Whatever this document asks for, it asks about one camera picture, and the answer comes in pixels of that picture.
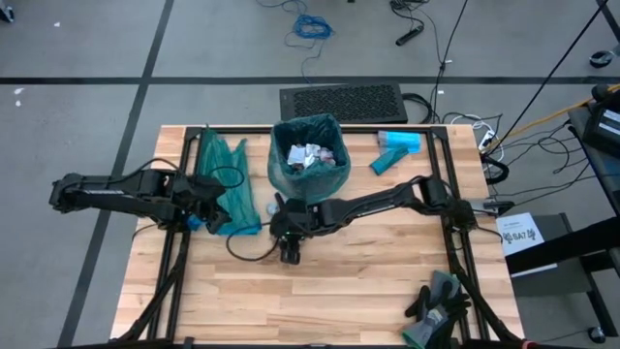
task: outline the trash bin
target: trash bin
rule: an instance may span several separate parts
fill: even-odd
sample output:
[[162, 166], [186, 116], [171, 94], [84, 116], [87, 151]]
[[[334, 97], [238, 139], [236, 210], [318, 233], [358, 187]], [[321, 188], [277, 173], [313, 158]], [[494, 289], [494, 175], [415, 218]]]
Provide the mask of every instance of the trash bin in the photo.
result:
[[[335, 165], [316, 161], [303, 170], [289, 165], [291, 146], [309, 143], [331, 150]], [[331, 114], [295, 118], [271, 129], [267, 172], [271, 185], [283, 195], [314, 204], [338, 191], [350, 171], [351, 160], [342, 130]]]

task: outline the white paper sign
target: white paper sign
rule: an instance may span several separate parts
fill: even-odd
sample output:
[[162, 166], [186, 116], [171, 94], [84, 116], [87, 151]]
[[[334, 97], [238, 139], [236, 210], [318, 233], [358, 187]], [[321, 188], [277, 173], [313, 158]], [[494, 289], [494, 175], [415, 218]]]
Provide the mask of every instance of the white paper sign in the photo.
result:
[[[532, 218], [530, 213], [522, 213], [498, 218], [497, 229], [504, 240], [502, 247], [504, 248], [505, 256], [510, 256], [512, 253], [522, 251], [544, 242], [541, 231], [539, 231], [536, 223], [534, 223], [534, 218]], [[514, 273], [511, 277], [518, 277], [557, 267], [557, 264], [542, 266], [532, 270]]]

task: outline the black stand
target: black stand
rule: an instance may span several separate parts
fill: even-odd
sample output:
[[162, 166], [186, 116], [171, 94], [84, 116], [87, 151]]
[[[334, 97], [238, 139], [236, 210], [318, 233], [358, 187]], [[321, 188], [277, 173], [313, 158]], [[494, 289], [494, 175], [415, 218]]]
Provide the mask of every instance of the black stand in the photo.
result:
[[[601, 324], [602, 334], [617, 337], [618, 331], [605, 306], [601, 291], [592, 273], [614, 269], [620, 276], [620, 218], [613, 217], [579, 231], [547, 241], [506, 257], [511, 274], [579, 258], [586, 273], [591, 291], [587, 293], [594, 312]], [[590, 333], [592, 340], [600, 336]]]

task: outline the black floor stripe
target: black floor stripe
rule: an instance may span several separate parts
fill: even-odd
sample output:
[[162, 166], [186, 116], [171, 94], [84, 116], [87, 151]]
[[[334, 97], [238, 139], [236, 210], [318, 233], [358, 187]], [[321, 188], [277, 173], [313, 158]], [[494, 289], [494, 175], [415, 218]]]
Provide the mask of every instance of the black floor stripe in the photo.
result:
[[[160, 16], [159, 23], [157, 25], [157, 31], [155, 32], [155, 38], [153, 39], [151, 49], [148, 53], [144, 71], [142, 72], [143, 79], [141, 80], [141, 84], [136, 92], [136, 98], [134, 99], [134, 104], [129, 112], [129, 117], [127, 118], [123, 138], [118, 147], [118, 152], [116, 153], [116, 159], [114, 160], [114, 165], [112, 167], [112, 175], [123, 174], [125, 163], [127, 162], [127, 156], [129, 155], [129, 149], [140, 119], [140, 112], [144, 104], [146, 91], [148, 90], [148, 84], [144, 82], [147, 81], [147, 78], [151, 77], [153, 74], [157, 55], [159, 54], [162, 41], [164, 40], [164, 34], [166, 33], [166, 27], [168, 26], [173, 5], [174, 0], [166, 0], [166, 3], [164, 4], [164, 9], [162, 10], [162, 15]], [[81, 312], [84, 309], [86, 296], [88, 295], [88, 288], [90, 287], [95, 266], [97, 265], [97, 259], [99, 258], [99, 253], [101, 251], [101, 246], [104, 242], [109, 217], [109, 211], [100, 211], [97, 218], [97, 223], [95, 224], [95, 229], [86, 251], [86, 257], [84, 258], [84, 263], [79, 273], [79, 278], [77, 279], [76, 289], [69, 305], [69, 311], [67, 312], [67, 317], [65, 318], [65, 323], [58, 339], [59, 347], [71, 346], [74, 341], [74, 337], [76, 336], [79, 318], [81, 317]]]
[[[398, 83], [434, 84], [436, 77], [308, 77], [314, 83], [363, 83], [395, 81]], [[541, 84], [545, 77], [443, 77], [442, 84]], [[11, 85], [271, 85], [305, 84], [302, 77], [151, 77], [143, 78], [0, 78], [0, 84]], [[548, 84], [620, 83], [620, 77], [557, 77]]]

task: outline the blue object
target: blue object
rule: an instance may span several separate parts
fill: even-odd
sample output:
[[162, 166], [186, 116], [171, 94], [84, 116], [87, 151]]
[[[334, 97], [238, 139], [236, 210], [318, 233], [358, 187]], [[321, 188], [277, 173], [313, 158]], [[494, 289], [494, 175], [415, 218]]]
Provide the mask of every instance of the blue object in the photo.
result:
[[204, 221], [201, 221], [196, 214], [192, 214], [189, 218], [187, 218], [187, 226], [192, 232], [198, 230], [202, 224], [204, 224]]
[[370, 164], [370, 167], [375, 171], [376, 175], [381, 175], [407, 154], [409, 154], [409, 149], [407, 146], [401, 145], [382, 154]]
[[[306, 3], [302, 0], [285, 0], [277, 4], [264, 4], [259, 0], [256, 0], [256, 2], [266, 8], [281, 7], [285, 12], [297, 15], [297, 20], [293, 24], [293, 30], [284, 36], [284, 45], [290, 48], [304, 48], [310, 50], [317, 45], [318, 40], [321, 40], [319, 52], [315, 55], [306, 57], [306, 59], [301, 62], [301, 75], [307, 83], [311, 83], [305, 75], [305, 64], [310, 59], [321, 58], [321, 53], [323, 52], [323, 46], [325, 45], [326, 40], [333, 35], [333, 29], [331, 26], [327, 24], [327, 21], [321, 16], [307, 15], [306, 11], [308, 11], [308, 5], [306, 5]], [[293, 4], [294, 8], [287, 8], [287, 4]], [[309, 46], [289, 44], [288, 38], [291, 34], [296, 34], [301, 39], [313, 40], [313, 42]]]
[[414, 132], [379, 131], [379, 147], [392, 150], [399, 146], [407, 146], [410, 154], [419, 153], [420, 135]]

